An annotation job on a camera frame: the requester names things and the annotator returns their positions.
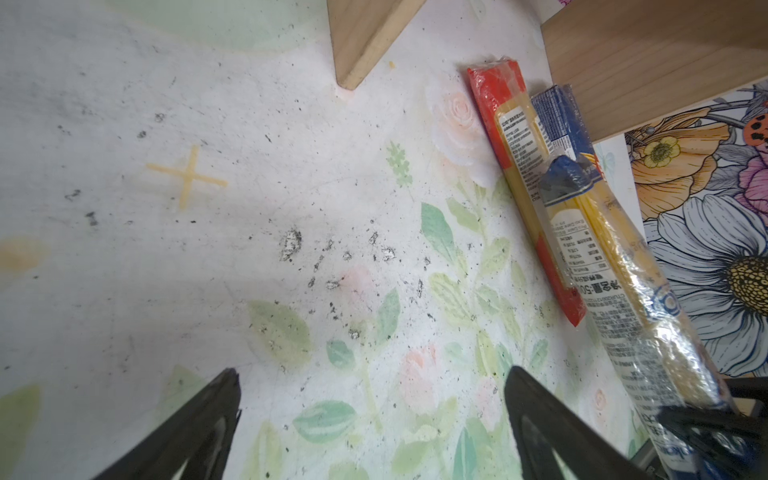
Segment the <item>blue gold spaghetti bag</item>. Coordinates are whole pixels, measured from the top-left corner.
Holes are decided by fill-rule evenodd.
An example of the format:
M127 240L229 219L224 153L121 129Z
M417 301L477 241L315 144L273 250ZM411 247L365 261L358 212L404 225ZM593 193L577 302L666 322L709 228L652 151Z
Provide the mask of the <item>blue gold spaghetti bag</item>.
M617 375L674 479L733 479L658 419L665 407L732 413L733 397L651 249L593 162L552 159L539 192Z

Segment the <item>blue Barilla spaghetti box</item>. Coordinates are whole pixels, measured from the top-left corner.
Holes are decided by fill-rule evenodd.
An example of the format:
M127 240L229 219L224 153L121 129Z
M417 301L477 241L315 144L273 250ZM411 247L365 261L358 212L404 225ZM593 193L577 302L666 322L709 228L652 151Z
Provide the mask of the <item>blue Barilla spaghetti box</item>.
M603 178L596 152L570 85L554 85L533 96L532 104L552 144L577 163L589 161L594 175Z

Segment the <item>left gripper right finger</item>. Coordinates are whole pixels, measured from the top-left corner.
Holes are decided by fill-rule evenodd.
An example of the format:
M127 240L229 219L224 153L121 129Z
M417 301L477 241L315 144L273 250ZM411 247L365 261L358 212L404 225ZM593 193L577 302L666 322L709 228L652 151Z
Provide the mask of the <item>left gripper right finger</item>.
M556 459L580 479L645 479L525 369L507 375L504 399L525 479L562 479Z

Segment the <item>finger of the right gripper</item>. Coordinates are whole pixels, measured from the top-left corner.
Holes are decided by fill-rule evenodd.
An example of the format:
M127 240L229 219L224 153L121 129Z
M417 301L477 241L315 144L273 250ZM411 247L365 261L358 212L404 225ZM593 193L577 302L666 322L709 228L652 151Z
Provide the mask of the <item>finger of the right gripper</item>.
M768 403L767 377L727 378L725 383L735 398L752 399L762 404Z
M766 416L665 407L658 420L702 457L715 478L767 478Z

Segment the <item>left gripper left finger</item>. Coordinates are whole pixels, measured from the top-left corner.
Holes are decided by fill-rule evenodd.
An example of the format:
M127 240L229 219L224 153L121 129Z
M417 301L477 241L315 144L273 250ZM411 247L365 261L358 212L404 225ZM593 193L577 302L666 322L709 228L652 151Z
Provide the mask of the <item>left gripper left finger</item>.
M240 418L241 386L223 370L99 479L221 479Z

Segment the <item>red clear spaghetti bag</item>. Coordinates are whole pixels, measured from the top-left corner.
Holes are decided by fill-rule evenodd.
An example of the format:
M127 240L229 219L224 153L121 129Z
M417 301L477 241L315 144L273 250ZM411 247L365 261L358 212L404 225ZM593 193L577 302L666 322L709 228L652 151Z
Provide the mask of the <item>red clear spaghetti bag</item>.
M573 326L587 314L568 277L539 192L550 165L551 142L527 93L519 64L502 58L467 68L488 139L555 299Z

